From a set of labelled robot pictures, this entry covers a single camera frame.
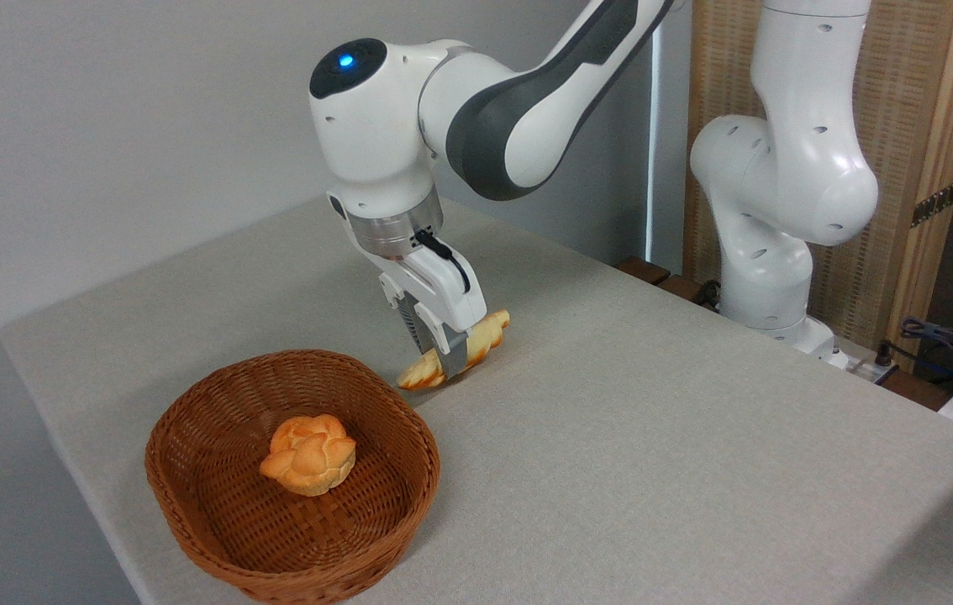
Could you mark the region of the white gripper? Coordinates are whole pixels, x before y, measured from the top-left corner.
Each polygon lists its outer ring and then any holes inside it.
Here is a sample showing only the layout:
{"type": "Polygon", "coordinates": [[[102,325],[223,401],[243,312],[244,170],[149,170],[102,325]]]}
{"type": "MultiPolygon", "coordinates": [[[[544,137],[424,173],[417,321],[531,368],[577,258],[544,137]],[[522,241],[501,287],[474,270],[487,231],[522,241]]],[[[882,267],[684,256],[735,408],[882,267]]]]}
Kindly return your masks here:
{"type": "Polygon", "coordinates": [[[443,210],[430,192],[408,211],[385,218],[359,217],[328,192],[355,248],[385,275],[379,280],[420,353],[434,350],[445,376],[468,364],[466,330],[487,314],[479,280],[468,260],[439,238],[443,210]]]}

